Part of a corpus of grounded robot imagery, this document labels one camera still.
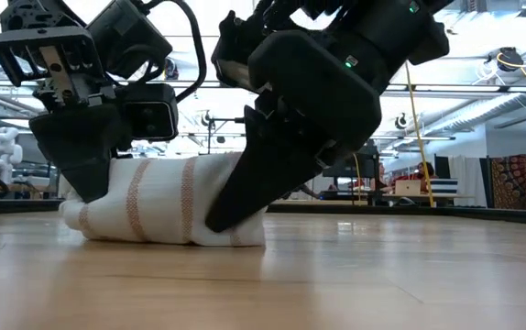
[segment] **patterned tapestry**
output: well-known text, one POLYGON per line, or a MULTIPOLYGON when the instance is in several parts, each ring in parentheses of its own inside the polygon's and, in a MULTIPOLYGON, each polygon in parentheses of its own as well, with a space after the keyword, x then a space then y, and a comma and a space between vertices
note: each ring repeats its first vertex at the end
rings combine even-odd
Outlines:
POLYGON ((491 175, 495 208, 526 210, 526 155, 493 159, 491 175))

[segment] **wooden floor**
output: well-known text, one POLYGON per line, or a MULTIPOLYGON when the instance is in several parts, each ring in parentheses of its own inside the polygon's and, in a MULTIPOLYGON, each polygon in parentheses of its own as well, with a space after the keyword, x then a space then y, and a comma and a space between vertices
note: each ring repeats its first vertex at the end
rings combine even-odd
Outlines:
POLYGON ((0 215, 0 329, 526 330, 526 225, 270 214, 263 248, 86 242, 0 215))

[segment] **folded towel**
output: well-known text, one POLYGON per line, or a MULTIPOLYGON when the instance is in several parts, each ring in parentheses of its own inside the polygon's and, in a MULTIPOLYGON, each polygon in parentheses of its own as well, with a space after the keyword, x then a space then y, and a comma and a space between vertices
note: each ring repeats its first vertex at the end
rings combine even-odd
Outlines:
POLYGON ((265 244, 263 214, 216 234, 204 221, 240 154, 191 159, 113 159, 108 194, 84 203, 64 178, 60 213, 89 239, 245 247, 265 244))

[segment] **white humanoid robot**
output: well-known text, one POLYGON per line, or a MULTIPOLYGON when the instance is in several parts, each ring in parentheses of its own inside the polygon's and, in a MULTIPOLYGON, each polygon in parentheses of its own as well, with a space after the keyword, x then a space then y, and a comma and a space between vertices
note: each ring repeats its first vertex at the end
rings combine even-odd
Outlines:
POLYGON ((13 180, 13 167, 23 161, 23 148, 15 139, 18 129, 0 127, 0 180, 9 184, 13 180))

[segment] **striped towel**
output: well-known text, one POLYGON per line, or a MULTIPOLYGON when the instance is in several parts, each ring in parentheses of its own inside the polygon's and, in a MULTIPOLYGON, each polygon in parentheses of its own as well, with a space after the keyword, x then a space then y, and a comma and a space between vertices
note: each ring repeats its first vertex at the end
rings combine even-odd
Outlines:
POLYGON ((84 203, 64 178, 60 213, 89 239, 211 247, 265 245, 265 210, 216 234, 204 223, 240 154, 191 159, 113 159, 108 194, 84 203))

